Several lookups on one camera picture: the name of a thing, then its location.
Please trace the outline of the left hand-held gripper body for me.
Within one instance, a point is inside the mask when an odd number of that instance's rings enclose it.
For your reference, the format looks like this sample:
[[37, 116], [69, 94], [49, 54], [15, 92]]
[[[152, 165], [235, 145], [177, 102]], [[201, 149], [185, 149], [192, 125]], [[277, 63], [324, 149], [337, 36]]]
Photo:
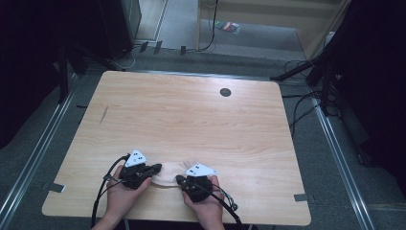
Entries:
[[125, 160], [120, 179], [127, 188], [138, 189], [146, 179], [147, 170], [147, 158], [138, 149], [135, 149]]

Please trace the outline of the black curtain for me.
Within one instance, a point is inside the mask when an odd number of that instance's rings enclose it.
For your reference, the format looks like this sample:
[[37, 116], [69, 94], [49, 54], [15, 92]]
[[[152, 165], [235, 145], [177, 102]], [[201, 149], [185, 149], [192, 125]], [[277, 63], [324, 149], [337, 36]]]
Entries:
[[335, 38], [337, 88], [365, 131], [358, 147], [406, 196], [406, 0], [351, 0]]
[[79, 41], [95, 3], [0, 0], [0, 149], [59, 88], [59, 46]]

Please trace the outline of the colourful packet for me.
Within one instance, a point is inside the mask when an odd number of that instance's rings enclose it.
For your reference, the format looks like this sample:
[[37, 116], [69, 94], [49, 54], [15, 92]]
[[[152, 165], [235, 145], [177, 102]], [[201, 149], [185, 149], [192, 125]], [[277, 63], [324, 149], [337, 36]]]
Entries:
[[214, 26], [224, 32], [237, 35], [240, 30], [240, 26], [237, 23], [229, 21], [215, 21]]

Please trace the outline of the metal floor rail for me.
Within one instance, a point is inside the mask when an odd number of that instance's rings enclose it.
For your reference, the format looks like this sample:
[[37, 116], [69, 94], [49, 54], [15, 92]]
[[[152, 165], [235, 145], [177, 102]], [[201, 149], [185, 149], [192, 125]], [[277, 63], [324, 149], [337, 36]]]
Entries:
[[63, 118], [74, 92], [55, 103], [51, 93], [0, 149], [0, 230], [6, 230]]
[[340, 173], [341, 179], [350, 200], [352, 210], [354, 211], [354, 214], [358, 220], [360, 229], [376, 230], [369, 209], [352, 175], [344, 152], [342, 151], [341, 145], [338, 142], [329, 118], [324, 115], [321, 104], [318, 100], [312, 99], [311, 101], [315, 106], [315, 111], [319, 123], [326, 136], [327, 143], [334, 158], [335, 165], [338, 172]]

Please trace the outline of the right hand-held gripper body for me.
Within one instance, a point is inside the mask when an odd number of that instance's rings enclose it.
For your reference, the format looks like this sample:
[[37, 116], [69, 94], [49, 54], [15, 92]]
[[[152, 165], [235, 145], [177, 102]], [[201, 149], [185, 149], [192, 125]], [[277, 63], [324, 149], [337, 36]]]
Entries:
[[189, 195], [192, 202], [203, 201], [213, 190], [212, 182], [209, 177], [215, 174], [217, 174], [217, 170], [196, 163], [186, 171], [187, 189], [183, 191]]

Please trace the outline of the pink sock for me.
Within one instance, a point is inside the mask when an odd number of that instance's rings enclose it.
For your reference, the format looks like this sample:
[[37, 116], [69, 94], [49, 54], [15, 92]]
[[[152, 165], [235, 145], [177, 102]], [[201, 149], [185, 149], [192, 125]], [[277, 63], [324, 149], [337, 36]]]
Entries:
[[163, 163], [161, 171], [152, 176], [152, 182], [158, 186], [177, 186], [176, 176], [186, 175], [186, 171], [196, 164], [195, 160]]

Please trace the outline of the black metal stand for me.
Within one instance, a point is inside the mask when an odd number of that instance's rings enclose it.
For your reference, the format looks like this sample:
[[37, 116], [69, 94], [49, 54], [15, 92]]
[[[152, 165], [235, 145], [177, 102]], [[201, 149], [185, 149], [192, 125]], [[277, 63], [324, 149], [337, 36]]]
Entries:
[[333, 77], [333, 62], [331, 60], [332, 51], [324, 48], [315, 58], [305, 61], [303, 64], [289, 70], [277, 77], [271, 77], [271, 81], [285, 81], [297, 74], [302, 73], [304, 70], [311, 68], [310, 73], [305, 79], [308, 86], [316, 86], [319, 81], [322, 82], [321, 93], [321, 109], [325, 116], [329, 116], [327, 110], [328, 94], [331, 79]]
[[91, 58], [98, 64], [104, 66], [107, 70], [117, 71], [119, 69], [117, 65], [97, 56], [95, 53], [77, 42], [63, 41], [58, 50], [58, 102], [60, 104], [68, 97], [69, 93], [68, 64], [71, 64], [75, 73], [85, 74], [87, 65], [84, 57]]

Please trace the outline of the person's right hand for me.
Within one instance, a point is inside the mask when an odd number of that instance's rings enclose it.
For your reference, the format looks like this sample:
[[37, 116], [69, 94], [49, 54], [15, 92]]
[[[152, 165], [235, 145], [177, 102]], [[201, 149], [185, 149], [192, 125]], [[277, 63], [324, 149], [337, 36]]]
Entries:
[[220, 202], [211, 195], [200, 202], [192, 202], [186, 192], [183, 192], [182, 196], [184, 198], [184, 203], [193, 210], [200, 222], [222, 221], [223, 207]]

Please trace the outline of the person's left hand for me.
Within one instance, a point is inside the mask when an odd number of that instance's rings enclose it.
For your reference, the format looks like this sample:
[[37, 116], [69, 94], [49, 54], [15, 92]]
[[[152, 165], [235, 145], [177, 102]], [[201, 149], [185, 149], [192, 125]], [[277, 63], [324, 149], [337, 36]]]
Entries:
[[150, 185], [151, 178], [148, 177], [136, 190], [126, 188], [118, 182], [123, 166], [119, 166], [113, 178], [107, 183], [107, 206], [105, 215], [110, 218], [121, 219], [134, 206], [136, 200], [145, 192]]

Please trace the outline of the dark cabinet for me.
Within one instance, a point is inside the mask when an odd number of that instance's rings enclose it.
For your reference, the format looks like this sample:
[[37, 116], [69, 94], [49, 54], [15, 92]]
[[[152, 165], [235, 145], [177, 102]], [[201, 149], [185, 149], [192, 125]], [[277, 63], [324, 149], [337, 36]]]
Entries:
[[142, 13], [139, 0], [98, 0], [101, 9], [102, 28], [106, 55], [118, 60], [128, 53], [134, 44]]

